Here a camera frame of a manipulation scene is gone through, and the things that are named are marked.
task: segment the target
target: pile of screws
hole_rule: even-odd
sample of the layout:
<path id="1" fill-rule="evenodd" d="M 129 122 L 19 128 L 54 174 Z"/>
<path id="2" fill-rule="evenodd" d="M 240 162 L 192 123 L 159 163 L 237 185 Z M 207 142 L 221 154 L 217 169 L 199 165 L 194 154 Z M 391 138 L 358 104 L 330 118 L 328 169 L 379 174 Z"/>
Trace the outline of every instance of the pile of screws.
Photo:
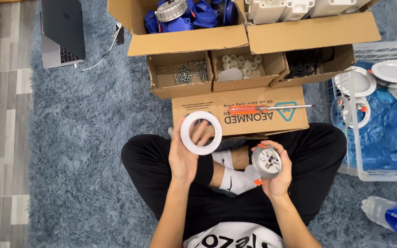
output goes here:
<path id="1" fill-rule="evenodd" d="M 194 73 L 194 71 L 189 68 L 187 62 L 181 68 L 175 70 L 175 72 L 178 72 L 178 74 L 174 75 L 174 80 L 177 84 L 192 83 L 193 74 L 196 75 L 196 78 L 201 79 L 202 82 L 208 81 L 208 74 L 206 73 L 205 60 L 201 59 L 193 63 L 195 65 L 198 65 L 197 73 Z"/>

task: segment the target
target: black pants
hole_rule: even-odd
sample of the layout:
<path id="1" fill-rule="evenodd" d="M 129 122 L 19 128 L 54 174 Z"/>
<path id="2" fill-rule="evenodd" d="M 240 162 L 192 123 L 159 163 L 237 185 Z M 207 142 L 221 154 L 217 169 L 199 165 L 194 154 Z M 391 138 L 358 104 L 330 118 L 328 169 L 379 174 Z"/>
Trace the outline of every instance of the black pants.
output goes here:
<path id="1" fill-rule="evenodd" d="M 336 127 L 312 123 L 309 129 L 271 135 L 283 145 L 292 161 L 290 198 L 303 222 L 317 215 L 346 153 L 346 138 Z M 259 143 L 250 140 L 250 150 Z M 160 219 L 171 181 L 168 163 L 170 140 L 157 135 L 138 135 L 122 149 L 122 162 L 137 191 Z M 281 236 L 272 204 L 262 187 L 231 198 L 212 191 L 212 156 L 200 156 L 197 175 L 189 190 L 183 240 L 220 222 L 257 223 Z"/>

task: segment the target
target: white sock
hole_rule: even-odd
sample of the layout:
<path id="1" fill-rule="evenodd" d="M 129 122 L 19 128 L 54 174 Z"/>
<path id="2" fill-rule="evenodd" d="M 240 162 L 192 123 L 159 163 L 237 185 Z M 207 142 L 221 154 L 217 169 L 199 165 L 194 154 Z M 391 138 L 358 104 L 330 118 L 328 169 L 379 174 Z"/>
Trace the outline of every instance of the white sock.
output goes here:
<path id="1" fill-rule="evenodd" d="M 216 161 L 217 163 L 229 169 L 234 169 L 234 166 L 232 165 L 232 157 L 230 150 L 214 151 L 213 153 L 211 153 L 211 155 L 213 161 Z"/>
<path id="2" fill-rule="evenodd" d="M 244 171 L 238 171 L 224 168 L 223 180 L 219 189 L 224 189 L 235 194 L 241 194 L 250 189 L 255 188 L 257 185 L 250 180 Z"/>

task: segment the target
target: plastic water bottle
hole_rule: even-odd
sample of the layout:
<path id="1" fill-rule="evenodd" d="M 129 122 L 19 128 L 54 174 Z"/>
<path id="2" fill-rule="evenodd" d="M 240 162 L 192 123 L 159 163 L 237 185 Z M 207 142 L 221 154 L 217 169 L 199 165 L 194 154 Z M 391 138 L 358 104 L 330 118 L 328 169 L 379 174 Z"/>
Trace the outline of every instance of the plastic water bottle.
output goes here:
<path id="1" fill-rule="evenodd" d="M 372 221 L 397 233 L 397 203 L 370 196 L 362 201 L 362 210 Z"/>

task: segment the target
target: white plastic basket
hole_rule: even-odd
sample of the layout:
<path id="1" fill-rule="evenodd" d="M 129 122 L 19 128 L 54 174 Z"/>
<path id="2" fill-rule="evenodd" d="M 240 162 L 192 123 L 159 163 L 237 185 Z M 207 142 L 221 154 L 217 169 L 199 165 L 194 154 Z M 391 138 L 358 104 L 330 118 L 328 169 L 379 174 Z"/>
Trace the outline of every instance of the white plastic basket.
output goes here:
<path id="1" fill-rule="evenodd" d="M 354 44 L 353 48 L 355 50 L 356 60 L 379 62 L 388 59 L 397 59 L 397 42 L 359 43 Z M 333 100 L 338 95 L 347 98 L 351 106 L 356 106 L 355 91 L 349 73 L 346 72 L 339 75 L 341 77 L 340 84 L 328 84 L 329 109 L 332 108 Z M 343 88 L 348 89 L 349 92 L 343 93 L 343 91 L 339 90 Z M 363 170 L 358 116 L 356 111 L 351 111 L 351 114 L 352 124 L 355 128 L 345 128 L 344 130 L 347 137 L 347 163 L 343 163 L 338 171 L 357 176 L 363 181 L 397 181 L 397 170 Z"/>

